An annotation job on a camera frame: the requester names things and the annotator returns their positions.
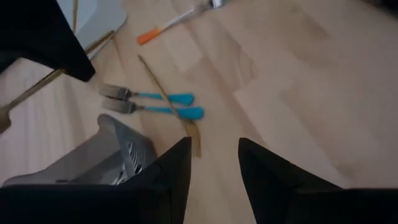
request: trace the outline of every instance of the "blue-handled fork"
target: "blue-handled fork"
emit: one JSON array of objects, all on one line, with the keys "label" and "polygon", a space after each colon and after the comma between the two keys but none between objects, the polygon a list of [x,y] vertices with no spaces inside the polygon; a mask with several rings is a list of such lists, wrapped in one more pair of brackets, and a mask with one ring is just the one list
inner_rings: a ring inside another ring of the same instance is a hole
[{"label": "blue-handled fork", "polygon": [[[133,96],[141,96],[162,100],[162,96],[158,93],[133,92],[128,88],[109,84],[102,84],[99,88],[99,93],[102,96],[121,101],[127,101],[130,97]],[[178,103],[184,106],[190,106],[194,100],[193,93],[169,94],[167,95],[167,98],[170,100],[171,103]]]},{"label": "blue-handled fork", "polygon": [[[160,113],[172,114],[169,107],[162,106],[139,106],[128,99],[132,96],[143,96],[162,100],[162,96],[156,93],[134,93],[128,88],[104,84],[100,90],[100,95],[107,97],[103,101],[102,107],[122,114],[130,114],[136,110],[155,111]],[[171,94],[167,96],[171,103],[190,106],[193,103],[193,93]],[[200,106],[179,107],[175,109],[178,115],[183,119],[198,120],[203,117],[204,110]]]}]

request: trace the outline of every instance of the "white object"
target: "white object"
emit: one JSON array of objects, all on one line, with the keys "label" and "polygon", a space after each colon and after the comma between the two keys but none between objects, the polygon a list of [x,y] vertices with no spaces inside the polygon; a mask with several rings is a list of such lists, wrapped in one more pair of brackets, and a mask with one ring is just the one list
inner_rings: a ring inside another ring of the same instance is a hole
[{"label": "white object", "polygon": [[[69,26],[73,23],[73,1],[57,0]],[[100,38],[107,31],[117,31],[126,21],[127,12],[120,6],[119,0],[79,0],[77,11],[76,37],[85,48]],[[104,44],[88,55],[94,55]]]}]

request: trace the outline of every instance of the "laminate floor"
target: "laminate floor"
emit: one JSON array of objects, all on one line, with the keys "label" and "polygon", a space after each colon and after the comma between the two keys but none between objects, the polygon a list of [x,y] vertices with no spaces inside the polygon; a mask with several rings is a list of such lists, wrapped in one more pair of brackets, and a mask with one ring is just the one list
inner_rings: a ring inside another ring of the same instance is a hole
[{"label": "laminate floor", "polygon": [[[93,59],[89,83],[62,76],[12,111],[0,136],[0,182],[70,152],[97,132],[101,113],[149,136],[158,155],[183,137],[173,116],[100,108],[102,82],[155,91],[141,54],[169,93],[193,91],[205,108],[186,223],[254,223],[240,137],[342,187],[398,186],[398,21],[388,13],[357,0],[232,0],[139,46],[139,34],[195,2],[122,3],[128,19]],[[12,65],[0,76],[0,105],[48,71]]]}]

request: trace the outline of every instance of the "utensil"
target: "utensil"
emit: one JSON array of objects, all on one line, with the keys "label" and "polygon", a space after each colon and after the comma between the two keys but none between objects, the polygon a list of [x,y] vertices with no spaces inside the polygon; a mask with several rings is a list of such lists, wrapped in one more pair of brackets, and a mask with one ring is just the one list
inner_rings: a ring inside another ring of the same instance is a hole
[{"label": "utensil", "polygon": [[[91,53],[95,48],[97,48],[99,45],[101,45],[105,40],[107,40],[109,37],[111,37],[114,34],[114,31],[111,30],[107,32],[105,35],[103,35],[101,38],[87,46],[85,49],[86,54]],[[43,87],[54,81],[56,78],[58,78],[62,73],[65,71],[63,69],[57,69],[52,72],[50,72],[48,75],[46,75],[44,78],[42,78],[40,81],[38,81],[34,86],[30,87],[28,90],[23,92],[20,96],[18,96],[15,100],[13,100],[11,103],[9,103],[6,106],[3,106],[0,108],[0,134],[5,132],[9,127],[11,127],[11,120],[9,113],[12,109],[14,109],[16,106],[18,106],[20,103],[22,103],[24,100],[28,99],[30,96],[41,90]]]},{"label": "utensil", "polygon": [[[115,100],[127,101],[132,96],[141,96],[157,100],[162,100],[162,96],[158,93],[140,93],[133,92],[126,87],[102,84],[99,88],[99,93],[102,96],[112,98]],[[178,103],[185,106],[190,106],[193,103],[193,93],[179,93],[179,94],[169,94],[167,98],[172,103]]]},{"label": "utensil", "polygon": [[156,27],[155,29],[150,30],[149,32],[146,32],[145,34],[141,34],[140,36],[137,37],[137,43],[139,45],[143,45],[147,43],[148,41],[154,39],[157,37],[159,34],[161,34],[163,31],[167,30],[168,28],[174,26],[175,24],[188,19],[189,17],[194,16],[195,14],[202,13],[204,11],[207,11],[209,9],[217,9],[224,5],[226,0],[209,0],[206,3],[201,3],[196,6],[194,6],[193,9],[187,11],[186,13],[172,19],[162,27]]},{"label": "utensil", "polygon": [[144,58],[141,55],[138,55],[138,59],[141,62],[141,64],[144,66],[146,74],[148,75],[148,77],[150,78],[152,83],[157,87],[159,93],[162,95],[162,98],[167,102],[167,105],[173,111],[173,114],[176,117],[178,117],[179,120],[181,121],[187,135],[192,137],[192,156],[200,158],[201,157],[201,144],[200,144],[200,130],[199,130],[198,126],[192,120],[182,119],[178,115],[173,104],[171,104],[169,99],[167,99],[166,91],[160,84],[160,81],[158,80],[156,75],[150,69],[148,63],[144,60]]},{"label": "utensil", "polygon": [[[102,107],[122,114],[131,114],[136,110],[173,114],[173,111],[167,106],[139,106],[136,105],[135,102],[114,99],[105,99],[103,101]],[[203,108],[200,106],[176,108],[176,111],[181,118],[189,120],[201,119],[204,114]]]}]

